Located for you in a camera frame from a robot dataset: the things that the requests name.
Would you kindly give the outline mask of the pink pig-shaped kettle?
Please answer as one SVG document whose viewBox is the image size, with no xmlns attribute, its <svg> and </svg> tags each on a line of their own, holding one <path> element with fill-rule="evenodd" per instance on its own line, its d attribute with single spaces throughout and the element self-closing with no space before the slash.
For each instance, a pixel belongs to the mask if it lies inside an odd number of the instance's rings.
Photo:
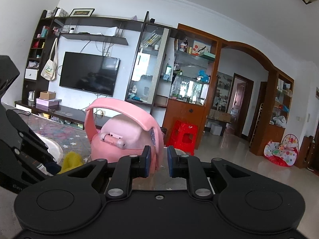
<svg viewBox="0 0 319 239">
<path fill-rule="evenodd" d="M 106 109 L 118 114 L 96 128 L 94 109 Z M 145 146 L 151 149 L 150 173 L 159 170 L 163 159 L 163 133 L 157 121 L 142 108 L 115 98 L 98 98 L 86 109 L 84 130 L 91 159 L 118 162 L 121 157 L 141 155 Z"/>
</svg>

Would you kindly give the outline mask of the yellow grey microfiber cloth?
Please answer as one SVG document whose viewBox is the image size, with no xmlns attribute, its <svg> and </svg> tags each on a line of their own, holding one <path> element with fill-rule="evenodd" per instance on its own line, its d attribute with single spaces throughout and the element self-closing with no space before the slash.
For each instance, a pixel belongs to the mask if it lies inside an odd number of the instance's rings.
<svg viewBox="0 0 319 239">
<path fill-rule="evenodd" d="M 58 174 L 63 174 L 82 165 L 84 165 L 82 156 L 76 152 L 71 151 L 65 156 L 61 171 Z"/>
</svg>

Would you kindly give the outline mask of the red plastic stool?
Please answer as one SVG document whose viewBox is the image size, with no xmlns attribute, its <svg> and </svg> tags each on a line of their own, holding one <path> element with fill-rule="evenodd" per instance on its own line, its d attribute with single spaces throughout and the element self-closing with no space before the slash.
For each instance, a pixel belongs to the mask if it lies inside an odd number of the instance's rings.
<svg viewBox="0 0 319 239">
<path fill-rule="evenodd" d="M 197 125 L 189 122 L 176 120 L 166 146 L 173 146 L 189 155 L 194 155 L 196 138 L 198 133 Z"/>
</svg>

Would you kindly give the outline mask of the round black induction cooktop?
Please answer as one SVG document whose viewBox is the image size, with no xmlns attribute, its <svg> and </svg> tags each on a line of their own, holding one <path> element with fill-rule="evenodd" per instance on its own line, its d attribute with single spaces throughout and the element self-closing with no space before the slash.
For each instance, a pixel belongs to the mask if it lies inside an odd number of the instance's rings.
<svg viewBox="0 0 319 239">
<path fill-rule="evenodd" d="M 53 156 L 57 164 L 60 164 L 63 159 L 63 150 L 61 146 L 57 144 L 57 142 L 53 141 L 52 139 L 49 139 L 38 133 L 36 133 L 36 135 L 40 138 L 40 140 L 42 140 L 48 146 L 48 152 Z"/>
</svg>

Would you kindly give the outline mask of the pink flat box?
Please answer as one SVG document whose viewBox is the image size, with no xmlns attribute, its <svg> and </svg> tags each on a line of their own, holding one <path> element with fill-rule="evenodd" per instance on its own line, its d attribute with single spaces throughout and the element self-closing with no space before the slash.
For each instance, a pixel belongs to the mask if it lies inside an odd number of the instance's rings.
<svg viewBox="0 0 319 239">
<path fill-rule="evenodd" d="M 36 99 L 36 108 L 37 109 L 50 109 L 50 108 L 55 108 L 58 107 L 60 104 L 61 100 L 60 99 Z"/>
</svg>

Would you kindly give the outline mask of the brown cardboard box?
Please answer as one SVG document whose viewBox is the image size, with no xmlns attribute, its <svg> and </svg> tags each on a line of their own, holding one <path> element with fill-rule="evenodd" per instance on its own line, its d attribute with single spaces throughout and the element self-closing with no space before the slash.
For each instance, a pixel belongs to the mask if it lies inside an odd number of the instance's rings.
<svg viewBox="0 0 319 239">
<path fill-rule="evenodd" d="M 51 92 L 51 91 L 41 91 L 39 99 L 43 100 L 52 100 L 56 98 L 56 92 Z"/>
</svg>

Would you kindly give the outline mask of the glass door display cabinet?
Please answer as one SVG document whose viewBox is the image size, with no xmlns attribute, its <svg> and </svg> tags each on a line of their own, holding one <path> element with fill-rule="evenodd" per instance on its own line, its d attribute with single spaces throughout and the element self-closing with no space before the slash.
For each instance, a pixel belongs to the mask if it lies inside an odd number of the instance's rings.
<svg viewBox="0 0 319 239">
<path fill-rule="evenodd" d="M 138 39 L 125 101 L 152 106 L 165 59 L 170 29 L 146 13 Z"/>
</svg>

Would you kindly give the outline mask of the white canvas tote bag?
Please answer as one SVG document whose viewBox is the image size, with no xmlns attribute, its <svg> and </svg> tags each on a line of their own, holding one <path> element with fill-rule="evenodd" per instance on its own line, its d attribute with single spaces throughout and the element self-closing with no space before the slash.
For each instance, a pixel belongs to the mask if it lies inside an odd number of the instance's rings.
<svg viewBox="0 0 319 239">
<path fill-rule="evenodd" d="M 58 38 L 55 38 L 50 51 L 49 59 L 44 65 L 44 68 L 40 74 L 44 79 L 48 81 L 52 81 L 55 79 L 56 70 L 58 67 L 57 45 L 58 45 Z"/>
</svg>

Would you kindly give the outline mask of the colourful polka-dot baby seat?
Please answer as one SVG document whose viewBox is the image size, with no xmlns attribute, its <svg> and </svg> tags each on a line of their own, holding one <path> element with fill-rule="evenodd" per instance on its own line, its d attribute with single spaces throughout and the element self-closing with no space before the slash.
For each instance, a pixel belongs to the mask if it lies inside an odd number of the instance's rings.
<svg viewBox="0 0 319 239">
<path fill-rule="evenodd" d="M 263 154 L 264 157 L 273 164 L 282 167 L 291 167 L 294 165 L 298 153 L 298 138 L 293 134 L 287 134 L 281 142 L 268 142 Z"/>
</svg>

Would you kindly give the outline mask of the brown wooden display cabinet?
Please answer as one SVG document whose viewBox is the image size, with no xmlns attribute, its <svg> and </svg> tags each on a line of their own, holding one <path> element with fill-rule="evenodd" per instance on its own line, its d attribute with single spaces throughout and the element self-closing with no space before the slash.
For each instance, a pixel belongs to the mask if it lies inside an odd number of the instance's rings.
<svg viewBox="0 0 319 239">
<path fill-rule="evenodd" d="M 163 127 L 170 134 L 177 121 L 204 130 L 217 82 L 222 40 L 205 31 L 179 23 L 175 39 L 172 86 Z"/>
</svg>

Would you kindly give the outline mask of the framed picture on shelf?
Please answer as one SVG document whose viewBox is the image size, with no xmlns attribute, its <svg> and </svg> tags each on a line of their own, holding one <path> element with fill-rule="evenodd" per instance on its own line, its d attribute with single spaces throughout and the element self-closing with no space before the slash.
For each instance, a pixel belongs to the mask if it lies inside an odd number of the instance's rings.
<svg viewBox="0 0 319 239">
<path fill-rule="evenodd" d="M 94 11 L 95 11 L 94 8 L 83 8 L 83 9 L 78 8 L 78 9 L 73 9 L 69 16 L 70 17 L 90 17 Z"/>
</svg>

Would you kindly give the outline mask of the wall-mounted black television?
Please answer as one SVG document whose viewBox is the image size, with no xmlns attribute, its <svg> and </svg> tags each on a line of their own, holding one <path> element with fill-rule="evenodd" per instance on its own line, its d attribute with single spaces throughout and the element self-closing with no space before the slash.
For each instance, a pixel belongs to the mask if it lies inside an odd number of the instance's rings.
<svg viewBox="0 0 319 239">
<path fill-rule="evenodd" d="M 120 59 L 87 53 L 66 52 L 59 85 L 112 96 Z"/>
</svg>

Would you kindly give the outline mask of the dark shelving wall unit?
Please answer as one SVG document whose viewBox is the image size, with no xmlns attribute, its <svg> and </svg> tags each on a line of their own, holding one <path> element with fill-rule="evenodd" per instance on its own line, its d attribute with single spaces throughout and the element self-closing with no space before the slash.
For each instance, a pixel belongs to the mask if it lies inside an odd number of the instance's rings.
<svg viewBox="0 0 319 239">
<path fill-rule="evenodd" d="M 40 93 L 49 87 L 49 81 L 41 77 L 49 59 L 59 53 L 57 43 L 61 38 L 81 40 L 87 43 L 101 42 L 127 46 L 127 39 L 120 34 L 104 36 L 82 33 L 62 32 L 65 26 L 116 26 L 121 30 L 142 30 L 142 21 L 126 20 L 107 17 L 44 17 L 37 25 L 35 36 L 29 49 L 28 62 L 36 63 L 35 68 L 26 68 L 22 89 L 22 98 L 15 101 L 15 106 L 22 107 L 31 113 L 45 113 L 63 120 L 84 125 L 86 113 L 82 109 L 62 106 L 61 104 L 45 106 L 37 103 Z M 111 59 L 102 55 L 91 55 L 83 52 L 66 52 L 63 62 L 57 65 L 56 75 L 61 78 L 61 86 L 112 96 L 115 89 L 115 79 L 118 72 L 119 59 Z"/>
</svg>

